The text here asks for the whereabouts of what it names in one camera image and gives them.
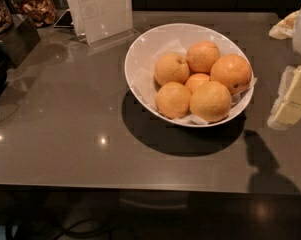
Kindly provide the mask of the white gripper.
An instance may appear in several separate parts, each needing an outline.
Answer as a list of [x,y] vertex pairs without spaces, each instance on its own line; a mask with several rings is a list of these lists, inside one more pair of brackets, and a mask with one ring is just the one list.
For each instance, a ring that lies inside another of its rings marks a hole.
[[[269,36],[278,40],[292,37],[293,48],[301,55],[301,8],[300,11],[290,13],[273,26],[269,31]],[[267,125],[275,130],[286,130],[296,125],[300,120],[301,65],[297,68],[287,66],[282,74],[278,98],[271,109]]]

